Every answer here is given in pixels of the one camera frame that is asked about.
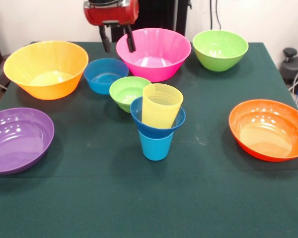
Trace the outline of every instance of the blue bowl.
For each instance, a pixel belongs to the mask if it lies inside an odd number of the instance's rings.
[[[142,112],[143,112],[143,98],[139,97],[135,99],[130,105],[131,115],[136,123],[136,126],[144,136],[159,139],[169,136],[176,129],[178,129],[185,121],[186,115],[184,109],[181,107],[178,115],[176,116],[174,123],[171,128],[161,129],[148,126],[142,123]]]
[[[153,139],[143,135],[139,130],[140,143],[144,156],[153,161],[163,160],[169,153],[173,132],[163,138]]]
[[[126,77],[129,73],[127,65],[118,59],[104,58],[89,63],[84,77],[91,90],[109,95],[109,88],[116,80]]]

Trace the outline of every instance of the orange bowl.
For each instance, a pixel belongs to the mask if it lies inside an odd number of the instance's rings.
[[[229,127],[240,146],[270,162],[298,157],[298,111],[272,100],[250,100],[229,115]]]
[[[66,41],[43,41],[11,54],[4,73],[30,95],[53,100],[73,92],[88,64],[87,52]]]

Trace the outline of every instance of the light green bowl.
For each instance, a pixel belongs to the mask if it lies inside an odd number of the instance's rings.
[[[226,71],[248,51],[248,42],[224,30],[208,30],[193,38],[193,47],[201,64],[211,71]]]
[[[140,77],[124,77],[115,81],[109,88],[109,94],[118,106],[130,113],[130,105],[134,99],[143,95],[143,89],[151,84]]]

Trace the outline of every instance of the wall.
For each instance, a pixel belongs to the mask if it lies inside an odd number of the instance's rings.
[[[186,29],[189,40],[210,28],[209,2],[192,0]],[[298,0],[218,0],[218,13],[223,30],[234,31],[249,42],[264,42],[276,65],[284,59],[285,47],[298,50]],[[215,13],[213,28],[218,29]]]
[[[209,0],[192,0],[186,36],[210,27]],[[298,0],[218,0],[222,29],[264,42],[274,62],[283,48],[298,50]],[[217,28],[214,14],[214,28]],[[100,41],[83,13],[83,0],[0,0],[0,49],[11,53],[31,41]]]
[[[2,54],[43,40],[100,41],[100,36],[84,15],[83,0],[0,0]]]

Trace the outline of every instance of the stacked cups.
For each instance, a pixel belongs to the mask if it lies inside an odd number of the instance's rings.
[[[132,102],[131,114],[147,159],[158,161],[167,156],[173,134],[186,118],[182,102],[178,89],[159,83],[147,85],[143,96]]]

